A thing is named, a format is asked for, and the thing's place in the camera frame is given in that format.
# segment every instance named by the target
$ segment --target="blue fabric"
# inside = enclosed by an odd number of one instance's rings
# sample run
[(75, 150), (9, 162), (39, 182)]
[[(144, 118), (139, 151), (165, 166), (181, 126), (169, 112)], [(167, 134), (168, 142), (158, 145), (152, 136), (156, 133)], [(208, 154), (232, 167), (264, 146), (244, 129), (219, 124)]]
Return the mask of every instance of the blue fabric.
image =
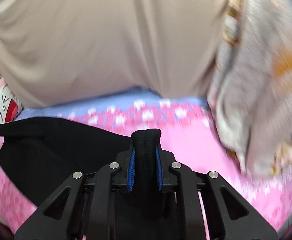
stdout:
[(159, 190), (163, 189), (163, 170), (160, 162), (158, 147), (156, 147), (156, 163), (157, 163), (157, 184)]
[[(159, 106), (159, 101), (162, 98), (149, 90), (136, 88), (119, 94), (99, 98), (89, 98), (76, 102), (66, 103), (63, 105), (24, 109), (16, 118), (16, 120), (37, 116), (56, 117), (58, 115), (62, 115), (67, 117), (71, 113), (75, 113), (77, 117), (80, 117), (87, 114), (87, 112), (92, 108), (95, 108), (97, 112), (102, 112), (106, 111), (109, 106), (116, 106), (117, 109), (125, 111), (128, 110), (130, 106), (134, 105), (134, 101), (139, 99), (143, 100), (148, 106)], [(187, 102), (204, 107), (208, 106), (206, 99), (196, 97), (171, 99), (170, 101), (171, 103)]]

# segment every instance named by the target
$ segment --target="pink bedsheet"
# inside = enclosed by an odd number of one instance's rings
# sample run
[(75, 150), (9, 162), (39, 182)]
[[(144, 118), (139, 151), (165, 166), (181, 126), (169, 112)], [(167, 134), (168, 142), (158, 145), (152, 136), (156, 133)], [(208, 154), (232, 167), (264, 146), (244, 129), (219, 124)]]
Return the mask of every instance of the pink bedsheet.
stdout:
[[(201, 106), (135, 104), (126, 112), (113, 107), (102, 113), (89, 111), (85, 116), (69, 116), (69, 119), (127, 136), (135, 130), (160, 128), (164, 150), (173, 152), (177, 161), (194, 171), (217, 171), (276, 230), (292, 210), (292, 167), (270, 179), (250, 179), (241, 175), (216, 139), (211, 116)], [(15, 233), (35, 210), (36, 206), (16, 189), (0, 167), (0, 213), (12, 232)]]

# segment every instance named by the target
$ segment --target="beige fabric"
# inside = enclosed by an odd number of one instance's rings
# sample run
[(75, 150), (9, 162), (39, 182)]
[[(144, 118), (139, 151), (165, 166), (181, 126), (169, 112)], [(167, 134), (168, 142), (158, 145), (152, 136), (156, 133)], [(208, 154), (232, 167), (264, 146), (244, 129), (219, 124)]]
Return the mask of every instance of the beige fabric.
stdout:
[(227, 0), (0, 0), (0, 77), (25, 106), (134, 86), (205, 96)]

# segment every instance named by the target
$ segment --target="black fabric cover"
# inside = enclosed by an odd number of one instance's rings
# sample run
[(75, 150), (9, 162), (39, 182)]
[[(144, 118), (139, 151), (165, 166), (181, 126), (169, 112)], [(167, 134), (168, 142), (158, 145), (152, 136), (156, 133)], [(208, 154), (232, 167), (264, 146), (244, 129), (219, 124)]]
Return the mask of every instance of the black fabric cover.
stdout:
[(96, 172), (129, 149), (131, 138), (62, 118), (0, 124), (0, 165), (39, 206), (75, 171)]

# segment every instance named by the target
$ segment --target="metal bolt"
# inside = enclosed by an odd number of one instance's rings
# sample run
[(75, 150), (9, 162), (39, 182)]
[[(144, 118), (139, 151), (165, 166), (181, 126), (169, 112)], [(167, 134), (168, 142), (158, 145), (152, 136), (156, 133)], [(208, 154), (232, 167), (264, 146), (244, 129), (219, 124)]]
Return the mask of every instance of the metal bolt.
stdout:
[(82, 177), (82, 173), (80, 172), (80, 171), (77, 171), (77, 172), (74, 172), (73, 173), (73, 178), (74, 179), (79, 179), (79, 178), (81, 178)]
[(119, 167), (119, 163), (111, 163), (111, 164), (109, 164), (109, 167), (111, 169), (117, 169)]
[(212, 179), (216, 179), (218, 178), (219, 174), (216, 171), (211, 171), (209, 174), (209, 177), (211, 177)]
[(179, 162), (174, 162), (174, 163), (172, 163), (172, 167), (173, 167), (174, 169), (179, 169), (181, 166), (182, 166), (182, 165), (181, 165), (181, 163), (179, 163)]

